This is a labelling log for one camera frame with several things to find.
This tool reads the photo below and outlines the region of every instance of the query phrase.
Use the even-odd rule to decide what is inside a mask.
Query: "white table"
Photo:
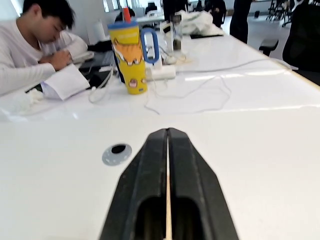
[[[161,23],[165,20],[165,15],[142,16],[136,19],[139,25]]]
[[[249,61],[264,60],[233,70],[208,73],[182,72],[167,83],[168,89],[180,85],[196,88],[212,76],[223,76],[225,85],[231,90],[231,93],[228,101],[219,110],[221,112],[320,105],[318,86],[294,72],[287,71],[277,62],[273,62],[232,36],[195,40],[185,37],[182,47],[192,62],[177,66],[177,71],[221,69]],[[166,88],[163,81],[156,84],[158,91]],[[155,96],[152,91],[154,84],[150,82],[148,86],[149,91],[145,94],[128,95],[125,86],[114,80],[109,89],[111,94],[108,94],[105,100],[98,105],[89,103],[89,91],[86,91],[73,96],[66,102],[45,100],[33,107],[28,115],[2,114],[0,122],[156,116],[155,112],[145,108],[147,101]],[[201,105],[203,100],[196,98],[193,103]]]
[[[230,98],[213,112],[157,115],[144,107],[152,91],[131,96],[114,83],[101,105],[83,92],[3,116],[13,123],[0,123],[1,240],[98,240],[119,176],[148,134],[168,127],[186,132],[217,174],[241,240],[320,239],[318,87],[230,36],[184,44],[193,62],[178,71],[266,61],[168,82],[223,76]],[[104,165],[104,150],[123,142],[130,158]]]
[[[240,240],[320,239],[320,110],[0,124],[0,239],[98,240],[117,181],[148,134],[188,134],[215,171]],[[127,143],[121,165],[104,150]]]

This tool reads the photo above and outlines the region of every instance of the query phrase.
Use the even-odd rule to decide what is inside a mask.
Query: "yellow tumbler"
[[[148,90],[145,62],[155,64],[159,59],[159,43],[155,30],[144,28],[141,33],[136,21],[116,22],[108,25],[116,65],[123,75],[129,94],[142,94]],[[154,59],[148,59],[145,34],[151,33]]]

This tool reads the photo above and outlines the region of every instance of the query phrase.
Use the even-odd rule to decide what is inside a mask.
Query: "red straw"
[[[123,9],[123,13],[124,13],[124,21],[126,23],[131,23],[131,17],[130,17],[130,12],[129,12],[129,8],[124,8]]]

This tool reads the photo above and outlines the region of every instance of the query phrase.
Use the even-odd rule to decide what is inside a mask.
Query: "man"
[[[224,0],[210,0],[206,3],[204,10],[212,15],[212,23],[218,28],[224,21],[224,16],[226,16],[227,9]]]
[[[133,9],[130,8],[130,7],[128,7],[128,9],[129,9],[130,17],[131,17],[131,18],[132,18],[132,17],[135,17],[135,16],[136,16],[135,11],[133,11]],[[114,22],[116,23],[116,22],[124,22],[124,21],[125,21],[125,20],[124,20],[124,14],[123,14],[123,12],[122,12],[122,10],[121,10],[120,13],[119,13],[119,15],[116,16]]]
[[[230,35],[248,43],[248,15],[253,0],[235,0],[234,13],[230,23]]]
[[[87,50],[66,0],[25,0],[21,17],[0,22],[0,95],[36,85]]]

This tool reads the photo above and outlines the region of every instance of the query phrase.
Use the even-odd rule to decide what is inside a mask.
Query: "hand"
[[[72,57],[69,51],[57,51],[51,58],[50,64],[56,71],[60,71],[71,63]]]
[[[47,64],[47,63],[50,63],[52,57],[53,57],[52,55],[50,55],[50,56],[44,56],[44,57],[42,57],[42,58],[38,61],[38,63],[39,63],[39,64]]]

